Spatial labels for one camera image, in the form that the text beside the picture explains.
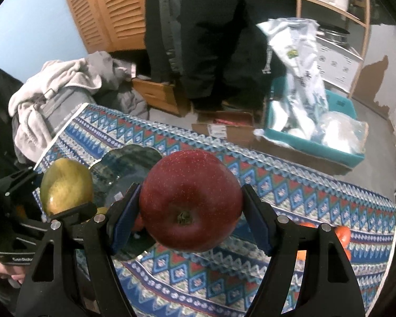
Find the person's left hand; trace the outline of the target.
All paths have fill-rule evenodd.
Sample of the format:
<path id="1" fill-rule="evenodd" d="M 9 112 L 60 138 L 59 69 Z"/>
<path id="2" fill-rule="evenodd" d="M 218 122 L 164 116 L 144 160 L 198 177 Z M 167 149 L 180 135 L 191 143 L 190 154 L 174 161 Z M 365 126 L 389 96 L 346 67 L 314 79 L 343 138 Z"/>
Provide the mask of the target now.
<path id="1" fill-rule="evenodd" d="M 18 282 L 19 284 L 23 284 L 23 281 L 25 280 L 26 271 L 27 271 L 26 266 L 3 265 L 0 262 L 1 279 L 11 278 L 12 280 Z"/>

